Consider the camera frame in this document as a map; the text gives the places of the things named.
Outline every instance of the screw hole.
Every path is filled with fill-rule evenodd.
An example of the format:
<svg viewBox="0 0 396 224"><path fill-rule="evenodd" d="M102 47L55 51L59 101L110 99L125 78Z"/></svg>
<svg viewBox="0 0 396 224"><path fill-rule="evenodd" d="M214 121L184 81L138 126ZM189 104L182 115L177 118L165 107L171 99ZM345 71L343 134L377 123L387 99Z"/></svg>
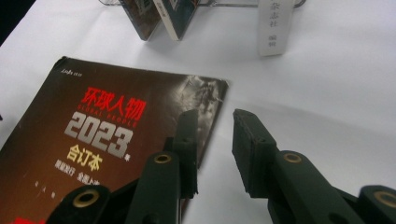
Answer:
<svg viewBox="0 0 396 224"><path fill-rule="evenodd" d="M99 199L99 192L95 189L87 189L80 193L74 200L73 205L77 208L88 207Z"/></svg>
<svg viewBox="0 0 396 224"><path fill-rule="evenodd" d="M294 153L286 153L285 155L283 155L283 159L285 159L285 161L293 163L298 163L302 161L301 157Z"/></svg>
<svg viewBox="0 0 396 224"><path fill-rule="evenodd" d="M155 157L155 159L154 159L154 161L157 163L167 163L170 160L172 160L172 157L165 155L165 154L159 155L159 156Z"/></svg>
<svg viewBox="0 0 396 224"><path fill-rule="evenodd" d="M396 195L386 192L386 191L377 191L374 193L375 198L381 202L382 204L396 208Z"/></svg>

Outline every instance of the chinese characters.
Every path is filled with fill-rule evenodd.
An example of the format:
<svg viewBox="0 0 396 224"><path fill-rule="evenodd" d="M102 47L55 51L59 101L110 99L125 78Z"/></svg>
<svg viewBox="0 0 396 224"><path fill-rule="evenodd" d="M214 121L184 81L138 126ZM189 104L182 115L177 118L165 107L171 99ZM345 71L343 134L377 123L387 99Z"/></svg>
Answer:
<svg viewBox="0 0 396 224"><path fill-rule="evenodd" d="M271 0L270 6L270 17L269 17L269 25L271 28L275 28L279 25L278 18L279 18L279 10L280 10L280 3L278 0ZM269 35L268 36L268 47L273 48L276 47L276 35Z"/></svg>
<svg viewBox="0 0 396 224"><path fill-rule="evenodd" d="M73 150L73 152L72 153L69 152L69 154L67 155L67 159L69 159L69 156L71 156L71 158L73 158L74 157L74 153L77 152L77 149L78 148L71 147L70 151ZM70 176L73 176L75 171L76 171L76 168L70 166L69 164L67 164L66 162L63 162L61 160L57 160L55 162L55 168L57 168L58 170L64 172L67 175L70 175ZM87 174L84 174L82 172L78 173L78 176L77 176L76 180L78 180L79 182L81 182L83 184L86 184L86 185L100 185L100 182L98 180L95 180L91 176L89 176ZM35 182L35 187L38 188L39 187L38 185L39 185L39 183L38 183L38 181L36 181ZM47 187L45 187L45 186L41 187L41 191L42 192L46 192L46 189L47 189ZM56 196L55 192L52 192L51 195L50 195L50 197L52 199L54 199L55 196Z"/></svg>
<svg viewBox="0 0 396 224"><path fill-rule="evenodd" d="M93 155L91 151L85 148L80 150L78 145L70 147L70 151L67 154L67 159L76 162L81 166L85 166L88 163L91 171L98 171L99 163L103 161L103 159L100 158L99 154Z"/></svg>
<svg viewBox="0 0 396 224"><path fill-rule="evenodd" d="M135 127L142 117L146 107L146 102L134 97L126 98L124 95L117 96L113 92L103 91L89 87L81 99L78 109L85 112L102 115L102 111L107 112L106 117L122 124L130 124Z"/></svg>

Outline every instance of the white surface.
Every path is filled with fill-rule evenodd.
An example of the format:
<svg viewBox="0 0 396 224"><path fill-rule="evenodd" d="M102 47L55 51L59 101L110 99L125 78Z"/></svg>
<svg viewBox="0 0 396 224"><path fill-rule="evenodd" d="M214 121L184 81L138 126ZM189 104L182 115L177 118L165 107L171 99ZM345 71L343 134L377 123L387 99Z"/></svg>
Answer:
<svg viewBox="0 0 396 224"><path fill-rule="evenodd" d="M396 2L308 0L281 56L261 58L257 36L257 8L201 7L182 41L161 24L143 42L121 7L37 0L0 48L0 147L65 55L229 80L185 224L272 223L231 153L235 108L257 114L279 149L305 154L337 188L396 189Z"/></svg>

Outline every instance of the book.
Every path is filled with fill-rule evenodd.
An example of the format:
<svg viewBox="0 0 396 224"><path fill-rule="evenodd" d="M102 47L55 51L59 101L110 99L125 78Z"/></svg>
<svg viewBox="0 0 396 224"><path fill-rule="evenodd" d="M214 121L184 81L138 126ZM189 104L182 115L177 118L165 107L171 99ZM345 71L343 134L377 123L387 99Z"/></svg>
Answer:
<svg viewBox="0 0 396 224"><path fill-rule="evenodd" d="M272 56L286 52L294 1L259 1L259 53Z"/></svg>
<svg viewBox="0 0 396 224"><path fill-rule="evenodd" d="M181 40L198 7L199 0L153 0L173 40Z"/></svg>
<svg viewBox="0 0 396 224"><path fill-rule="evenodd" d="M46 220L73 189L136 180L191 109L200 161L227 89L212 77L63 57L0 151L0 223Z"/></svg>
<svg viewBox="0 0 396 224"><path fill-rule="evenodd" d="M140 38L149 40L161 20L152 0L120 0L120 4Z"/></svg>

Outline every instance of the magazine cover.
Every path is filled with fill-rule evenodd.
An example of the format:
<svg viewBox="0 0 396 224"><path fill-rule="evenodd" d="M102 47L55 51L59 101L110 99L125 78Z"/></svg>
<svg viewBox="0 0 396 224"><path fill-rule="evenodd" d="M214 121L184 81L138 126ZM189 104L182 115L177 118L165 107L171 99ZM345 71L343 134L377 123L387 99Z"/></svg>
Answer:
<svg viewBox="0 0 396 224"><path fill-rule="evenodd" d="M161 20L152 0L120 0L142 40L148 40Z"/></svg>
<svg viewBox="0 0 396 224"><path fill-rule="evenodd" d="M0 223L46 220L83 185L111 191L136 180L198 110L198 161L219 114L224 80L63 57L0 151Z"/></svg>
<svg viewBox="0 0 396 224"><path fill-rule="evenodd" d="M181 40L199 0L153 0L173 40Z"/></svg>

